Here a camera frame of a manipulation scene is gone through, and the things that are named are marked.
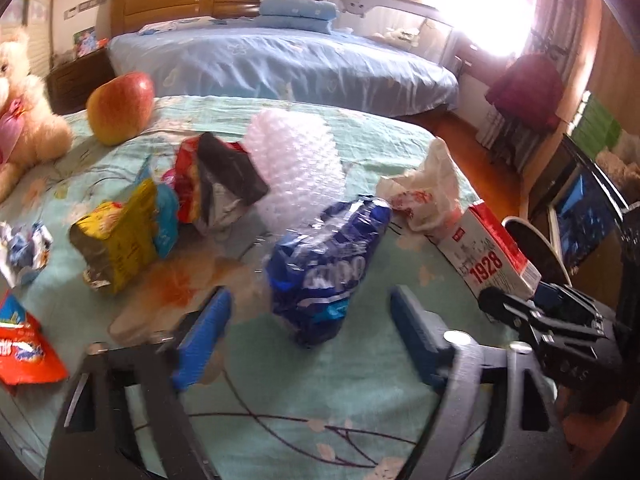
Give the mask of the person's right hand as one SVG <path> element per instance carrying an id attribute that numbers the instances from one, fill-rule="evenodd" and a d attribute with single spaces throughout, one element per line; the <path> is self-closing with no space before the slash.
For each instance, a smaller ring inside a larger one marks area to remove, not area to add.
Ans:
<path id="1" fill-rule="evenodd" d="M 570 408 L 571 397 L 570 390 L 560 387 L 555 406 L 574 468 L 579 469 L 589 465 L 605 448 L 626 416 L 630 404 L 621 400 L 600 414 L 588 415 Z"/>

